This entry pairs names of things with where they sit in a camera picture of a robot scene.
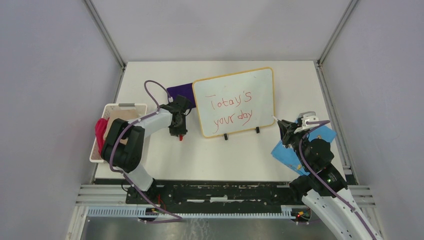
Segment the yellow framed whiteboard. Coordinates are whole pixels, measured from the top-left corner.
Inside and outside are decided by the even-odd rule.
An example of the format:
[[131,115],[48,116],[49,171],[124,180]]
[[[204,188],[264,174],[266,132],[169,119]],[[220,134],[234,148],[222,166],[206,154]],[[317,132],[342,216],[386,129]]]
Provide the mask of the yellow framed whiteboard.
[[275,123],[274,71],[270,67],[192,83],[201,133],[213,138]]

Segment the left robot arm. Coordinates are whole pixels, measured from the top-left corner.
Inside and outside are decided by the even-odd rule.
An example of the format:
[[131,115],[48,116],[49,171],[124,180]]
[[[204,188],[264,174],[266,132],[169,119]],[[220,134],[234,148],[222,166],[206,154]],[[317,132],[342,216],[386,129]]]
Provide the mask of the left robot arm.
[[145,204],[156,200],[157,190],[152,187],[155,179],[141,163],[144,141],[162,129],[168,129],[171,136],[182,139],[188,132],[186,111],[192,107],[188,98],[177,95],[148,115],[132,120],[116,118],[111,123],[100,157],[109,163],[112,171],[123,174],[131,185],[138,187],[137,196]]

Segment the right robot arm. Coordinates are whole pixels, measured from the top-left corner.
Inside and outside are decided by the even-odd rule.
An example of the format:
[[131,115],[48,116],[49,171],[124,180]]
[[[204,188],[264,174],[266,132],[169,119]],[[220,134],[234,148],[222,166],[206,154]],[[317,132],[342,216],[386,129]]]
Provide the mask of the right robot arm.
[[311,133],[329,121],[278,120],[281,145],[293,150],[306,174],[289,183],[289,199],[304,203],[338,240],[381,240],[355,201],[347,182],[334,167],[330,142]]

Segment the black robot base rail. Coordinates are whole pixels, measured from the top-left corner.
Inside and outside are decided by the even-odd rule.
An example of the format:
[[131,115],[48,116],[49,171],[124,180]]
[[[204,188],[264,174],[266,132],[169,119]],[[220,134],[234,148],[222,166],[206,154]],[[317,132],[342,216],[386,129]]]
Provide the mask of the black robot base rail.
[[174,214],[274,214],[282,206],[301,206],[301,198],[312,187],[301,177],[292,182],[206,181],[156,179],[138,193],[127,190],[126,204],[164,204]]

